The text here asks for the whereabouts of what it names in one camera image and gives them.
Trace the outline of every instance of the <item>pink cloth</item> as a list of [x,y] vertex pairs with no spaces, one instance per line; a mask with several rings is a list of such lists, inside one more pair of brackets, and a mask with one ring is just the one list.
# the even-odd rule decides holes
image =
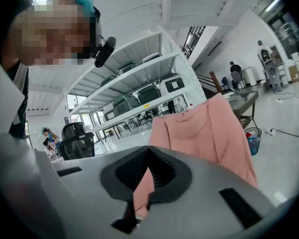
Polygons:
[[[257,187],[245,132],[221,94],[183,113],[154,118],[149,145],[216,162]],[[148,195],[153,191],[148,169],[134,192],[139,215],[147,214]]]

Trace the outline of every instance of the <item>chair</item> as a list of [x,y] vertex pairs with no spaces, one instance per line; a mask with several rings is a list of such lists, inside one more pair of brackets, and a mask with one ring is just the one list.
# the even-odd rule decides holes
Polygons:
[[149,111],[145,112],[145,115],[143,115],[143,119],[145,120],[145,122],[143,123],[143,125],[144,124],[148,124],[152,120],[152,117],[151,117]]
[[59,149],[64,160],[92,157],[95,155],[93,133],[84,132],[82,122],[67,124],[62,130]]
[[221,79],[221,83],[223,84],[222,86],[220,86],[221,88],[224,88],[224,90],[226,90],[226,86],[227,86],[227,89],[229,89],[228,80],[226,77],[223,77],[223,79]]
[[244,83],[244,81],[246,82],[246,80],[244,78],[241,77],[241,74],[239,72],[232,72],[231,77],[233,78],[233,81],[238,85],[240,85],[241,89],[246,87],[246,84]]

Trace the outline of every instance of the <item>white shelf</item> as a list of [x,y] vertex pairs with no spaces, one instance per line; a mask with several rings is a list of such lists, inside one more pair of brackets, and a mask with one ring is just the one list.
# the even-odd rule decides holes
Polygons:
[[156,52],[167,55],[170,51],[162,51],[163,33],[157,31],[133,40],[115,50],[103,67],[91,66],[70,88],[68,94],[88,97],[101,86],[101,82],[109,76],[117,76],[117,69],[128,61],[139,64],[142,59]]
[[154,107],[157,107],[161,104],[164,104],[170,100],[173,100],[179,96],[181,96],[182,94],[188,92],[188,91],[191,91],[193,90],[192,87],[185,87],[185,88],[182,88],[182,89],[179,89],[179,90],[176,90],[172,93],[169,93],[163,97],[160,97],[160,98],[157,98],[153,101],[150,101],[149,103],[145,104],[145,105],[141,105],[137,108],[134,108],[133,110],[131,111],[128,111],[127,113],[124,113],[122,115],[119,115],[97,127],[94,127],[93,129],[89,130],[88,132],[96,132],[96,131],[100,131],[100,130],[103,130],[103,129],[106,129],[106,128],[109,128],[111,127],[112,125],[116,125],[117,123],[119,122],[122,122],[122,121],[125,121],[129,118],[132,118],[140,113],[143,113],[147,110],[150,110]]
[[155,58],[118,76],[91,93],[71,115],[89,114],[100,110],[123,94],[137,91],[171,73],[178,52]]

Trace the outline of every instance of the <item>trash bin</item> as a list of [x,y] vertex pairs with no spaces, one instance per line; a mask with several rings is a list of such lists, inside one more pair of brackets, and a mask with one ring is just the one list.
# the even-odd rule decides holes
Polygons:
[[251,127],[245,130],[251,155],[256,155],[259,150],[261,130],[257,127]]

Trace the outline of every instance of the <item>black camera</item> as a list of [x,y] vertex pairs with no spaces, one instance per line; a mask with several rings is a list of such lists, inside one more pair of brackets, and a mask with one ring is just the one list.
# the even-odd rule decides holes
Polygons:
[[102,36],[100,36],[104,40],[104,45],[99,44],[96,47],[92,57],[95,58],[94,65],[96,67],[102,67],[104,63],[108,60],[110,55],[113,53],[116,45],[116,38],[109,37],[105,40]]

